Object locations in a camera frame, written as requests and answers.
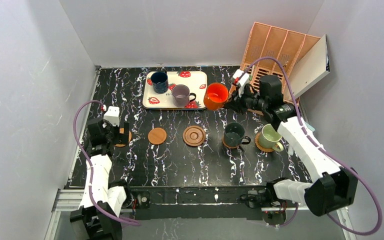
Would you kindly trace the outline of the light green mug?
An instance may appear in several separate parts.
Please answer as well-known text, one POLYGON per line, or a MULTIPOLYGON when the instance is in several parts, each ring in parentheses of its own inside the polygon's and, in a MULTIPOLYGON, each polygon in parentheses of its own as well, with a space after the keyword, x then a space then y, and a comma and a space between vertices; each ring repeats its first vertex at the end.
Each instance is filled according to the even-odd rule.
POLYGON ((281 139, 282 136, 273 128, 273 126, 271 124, 266 124, 262 127, 257 142, 264 152, 282 152, 284 146, 281 144, 281 139))

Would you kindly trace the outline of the dark green mug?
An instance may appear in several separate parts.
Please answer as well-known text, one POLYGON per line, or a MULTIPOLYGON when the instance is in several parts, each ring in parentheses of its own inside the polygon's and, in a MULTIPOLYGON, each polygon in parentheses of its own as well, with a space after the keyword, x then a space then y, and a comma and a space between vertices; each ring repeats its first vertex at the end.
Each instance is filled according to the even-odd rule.
POLYGON ((251 138, 246 136, 245 128, 238 122, 228 123, 224 128, 224 141, 229 146, 248 145, 251 143, 251 138))

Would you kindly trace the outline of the orange mug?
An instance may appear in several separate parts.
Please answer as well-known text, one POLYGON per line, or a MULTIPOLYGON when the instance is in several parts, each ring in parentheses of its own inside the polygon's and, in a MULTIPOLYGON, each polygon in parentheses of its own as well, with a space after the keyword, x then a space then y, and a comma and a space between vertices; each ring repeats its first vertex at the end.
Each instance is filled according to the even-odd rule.
POLYGON ((208 110, 216 111, 224 106, 228 98, 229 91, 224 84, 212 83, 206 89, 203 103, 208 110))

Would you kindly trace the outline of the dark ringed wooden coaster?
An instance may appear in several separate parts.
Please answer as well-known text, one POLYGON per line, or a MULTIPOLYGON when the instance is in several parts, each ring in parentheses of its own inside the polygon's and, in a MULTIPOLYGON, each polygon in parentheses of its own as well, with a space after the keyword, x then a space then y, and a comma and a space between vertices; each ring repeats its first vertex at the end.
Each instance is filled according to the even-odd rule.
POLYGON ((186 145, 197 147, 205 141, 206 132, 198 125, 191 125, 184 130, 182 137, 186 145))

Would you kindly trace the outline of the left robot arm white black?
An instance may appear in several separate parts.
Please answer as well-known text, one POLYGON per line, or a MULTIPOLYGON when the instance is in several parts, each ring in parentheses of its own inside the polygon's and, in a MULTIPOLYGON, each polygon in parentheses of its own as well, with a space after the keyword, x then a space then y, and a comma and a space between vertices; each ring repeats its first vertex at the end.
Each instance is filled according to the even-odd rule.
POLYGON ((87 185, 77 210, 70 213, 70 223, 78 240, 121 240, 122 224, 117 220, 128 198, 125 182, 109 183, 114 146, 127 142, 115 117, 99 117, 87 122, 85 141, 87 185))

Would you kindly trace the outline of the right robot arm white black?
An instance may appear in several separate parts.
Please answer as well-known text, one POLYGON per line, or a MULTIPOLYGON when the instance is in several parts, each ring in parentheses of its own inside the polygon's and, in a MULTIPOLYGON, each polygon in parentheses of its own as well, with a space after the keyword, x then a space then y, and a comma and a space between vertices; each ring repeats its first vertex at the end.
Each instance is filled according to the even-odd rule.
POLYGON ((323 147, 309 140, 312 133, 292 103, 283 100, 282 83, 276 75, 264 75, 258 90, 250 84, 249 74, 237 70, 231 78, 230 98, 226 109, 238 113, 260 111, 304 163, 311 183, 279 178, 266 184, 264 200, 288 200, 306 205, 316 216, 328 214, 354 202, 358 179, 345 167, 323 154, 323 147))

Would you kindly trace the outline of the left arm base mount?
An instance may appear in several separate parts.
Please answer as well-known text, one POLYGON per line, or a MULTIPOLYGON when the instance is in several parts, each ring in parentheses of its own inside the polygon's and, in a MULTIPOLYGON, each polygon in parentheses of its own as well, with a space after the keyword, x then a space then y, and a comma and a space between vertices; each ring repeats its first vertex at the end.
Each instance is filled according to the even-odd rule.
POLYGON ((122 204, 121 213, 136 212, 137 210, 149 209, 151 205, 151 194, 146 190, 128 190, 127 199, 122 204))

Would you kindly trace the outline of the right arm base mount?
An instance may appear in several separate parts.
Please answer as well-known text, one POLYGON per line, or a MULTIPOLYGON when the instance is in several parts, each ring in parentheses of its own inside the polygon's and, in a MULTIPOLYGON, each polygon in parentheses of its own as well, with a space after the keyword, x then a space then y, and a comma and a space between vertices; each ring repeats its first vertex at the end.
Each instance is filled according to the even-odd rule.
POLYGON ((294 203, 294 212, 292 216, 287 219, 286 210, 288 209, 288 201, 284 199, 278 199, 274 194, 267 189, 263 190, 250 190, 247 193, 241 194, 238 197, 241 203, 244 203, 248 208, 261 209, 268 205, 275 207, 275 203, 279 203, 279 210, 264 210, 266 215, 265 225, 273 228, 281 228, 289 225, 298 214, 299 204, 294 203))

